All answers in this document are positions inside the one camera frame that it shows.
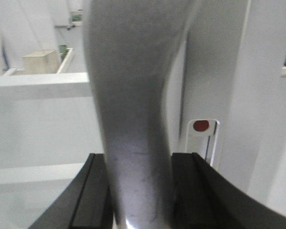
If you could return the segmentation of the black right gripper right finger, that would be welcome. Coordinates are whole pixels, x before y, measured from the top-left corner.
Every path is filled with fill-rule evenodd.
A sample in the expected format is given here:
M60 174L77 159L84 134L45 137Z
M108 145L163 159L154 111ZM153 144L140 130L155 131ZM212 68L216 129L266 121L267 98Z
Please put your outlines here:
M286 217L236 188L197 153L172 155L175 229L286 229Z

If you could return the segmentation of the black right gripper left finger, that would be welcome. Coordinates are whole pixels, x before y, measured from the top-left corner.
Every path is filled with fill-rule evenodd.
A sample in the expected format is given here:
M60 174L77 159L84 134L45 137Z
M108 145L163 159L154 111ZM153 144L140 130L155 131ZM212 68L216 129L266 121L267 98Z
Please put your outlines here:
M103 154L85 164L31 229L111 229L113 210Z

